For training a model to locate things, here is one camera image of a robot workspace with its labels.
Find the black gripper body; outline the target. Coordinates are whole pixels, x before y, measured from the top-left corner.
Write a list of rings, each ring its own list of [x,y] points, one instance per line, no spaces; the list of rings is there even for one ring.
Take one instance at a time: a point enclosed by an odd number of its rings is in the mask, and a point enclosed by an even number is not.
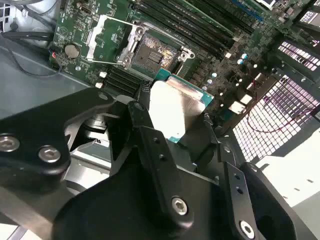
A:
[[[73,197],[56,217],[54,240],[231,240],[219,187],[179,171],[194,222],[173,232],[158,216],[157,202],[140,167],[130,167]]]

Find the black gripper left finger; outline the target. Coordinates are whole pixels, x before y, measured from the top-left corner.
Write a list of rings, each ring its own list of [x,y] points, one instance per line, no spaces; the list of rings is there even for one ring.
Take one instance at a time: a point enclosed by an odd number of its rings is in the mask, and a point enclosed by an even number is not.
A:
[[[158,202],[158,211],[178,224],[172,198],[183,188],[164,135],[154,129],[148,111],[135,100],[114,100],[91,87],[0,121],[0,210],[34,231],[48,230],[70,194],[62,179],[82,124],[96,115],[125,131],[114,141],[116,159],[137,148]]]

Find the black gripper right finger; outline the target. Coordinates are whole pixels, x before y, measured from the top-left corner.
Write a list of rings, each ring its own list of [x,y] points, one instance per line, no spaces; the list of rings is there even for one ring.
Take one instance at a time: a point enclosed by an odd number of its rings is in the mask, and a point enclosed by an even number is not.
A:
[[[207,113],[191,116],[181,143],[194,171],[219,188],[221,223],[236,240],[303,240],[305,224],[263,172],[236,150],[233,136],[219,136]]]

